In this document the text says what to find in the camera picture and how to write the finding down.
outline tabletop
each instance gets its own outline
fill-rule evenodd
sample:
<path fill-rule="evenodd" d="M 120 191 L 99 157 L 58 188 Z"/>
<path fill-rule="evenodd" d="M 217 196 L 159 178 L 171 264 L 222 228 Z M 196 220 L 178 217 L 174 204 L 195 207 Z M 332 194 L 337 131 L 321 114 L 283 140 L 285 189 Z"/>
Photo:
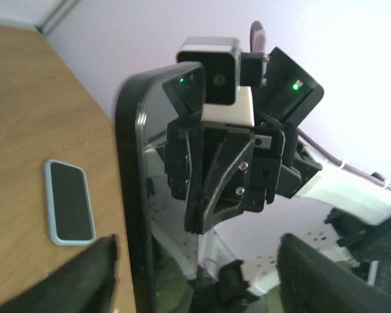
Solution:
<path fill-rule="evenodd" d="M 50 241 L 49 159 L 85 170 L 97 237 L 119 235 L 113 308 L 135 312 L 113 124 L 40 33 L 0 26 L 0 304 L 83 249 Z"/>

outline metal screw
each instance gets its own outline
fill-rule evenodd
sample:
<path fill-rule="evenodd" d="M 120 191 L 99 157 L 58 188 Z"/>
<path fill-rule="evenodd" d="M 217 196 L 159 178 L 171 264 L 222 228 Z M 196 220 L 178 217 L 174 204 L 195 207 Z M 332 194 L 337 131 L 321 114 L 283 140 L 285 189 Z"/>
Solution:
<path fill-rule="evenodd" d="M 245 193 L 245 188 L 237 187 L 236 190 L 235 190 L 235 193 L 236 193 L 237 196 L 243 196 L 243 194 Z"/>
<path fill-rule="evenodd" d="M 241 170 L 241 171 L 246 171 L 248 169 L 248 167 L 249 167 L 249 164 L 245 161 L 241 162 L 239 164 L 239 170 Z"/>

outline phone on table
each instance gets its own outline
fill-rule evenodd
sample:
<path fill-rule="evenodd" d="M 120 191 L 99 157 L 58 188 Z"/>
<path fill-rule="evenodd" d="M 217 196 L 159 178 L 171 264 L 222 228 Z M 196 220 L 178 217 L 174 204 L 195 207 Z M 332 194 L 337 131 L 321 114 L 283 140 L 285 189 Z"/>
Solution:
<path fill-rule="evenodd" d="M 88 245 L 96 239 L 85 172 L 58 160 L 45 163 L 51 240 L 56 245 Z"/>

